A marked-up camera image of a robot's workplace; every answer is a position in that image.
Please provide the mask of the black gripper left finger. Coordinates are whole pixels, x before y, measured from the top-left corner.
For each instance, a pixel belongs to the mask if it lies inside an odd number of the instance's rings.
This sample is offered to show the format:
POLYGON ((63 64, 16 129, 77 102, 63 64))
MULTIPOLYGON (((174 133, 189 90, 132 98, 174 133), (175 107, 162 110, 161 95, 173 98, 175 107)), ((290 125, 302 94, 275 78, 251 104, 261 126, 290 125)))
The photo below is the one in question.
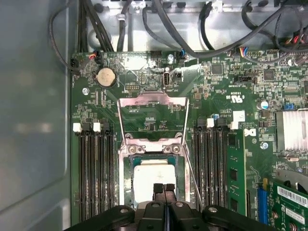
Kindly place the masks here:
POLYGON ((91 217, 69 229, 71 231, 163 231, 166 204, 158 201, 159 193, 165 188, 161 183, 154 184, 153 201, 145 208, 134 210, 126 205, 118 205, 91 217))

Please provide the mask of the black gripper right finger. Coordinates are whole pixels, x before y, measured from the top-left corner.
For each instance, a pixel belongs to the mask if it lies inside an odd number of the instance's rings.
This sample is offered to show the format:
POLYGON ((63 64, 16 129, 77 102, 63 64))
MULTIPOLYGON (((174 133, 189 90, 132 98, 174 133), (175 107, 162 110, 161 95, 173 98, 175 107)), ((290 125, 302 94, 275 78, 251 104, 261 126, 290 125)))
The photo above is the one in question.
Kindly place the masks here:
POLYGON ((273 227, 218 205, 201 212, 176 197, 167 198, 175 231, 272 231, 273 227))

